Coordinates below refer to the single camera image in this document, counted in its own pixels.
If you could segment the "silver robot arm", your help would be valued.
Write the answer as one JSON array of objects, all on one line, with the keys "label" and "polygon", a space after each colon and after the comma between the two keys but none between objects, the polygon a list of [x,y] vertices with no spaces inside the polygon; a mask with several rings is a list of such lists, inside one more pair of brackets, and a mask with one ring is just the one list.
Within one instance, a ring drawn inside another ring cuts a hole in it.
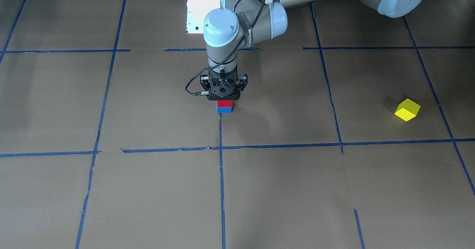
[{"label": "silver robot arm", "polygon": [[[208,67],[197,73],[209,100],[236,100],[248,83],[238,74],[238,50],[273,39],[287,30],[286,8],[317,0],[220,0],[221,7],[204,17]],[[357,0],[387,17],[405,16],[422,0]]]}]

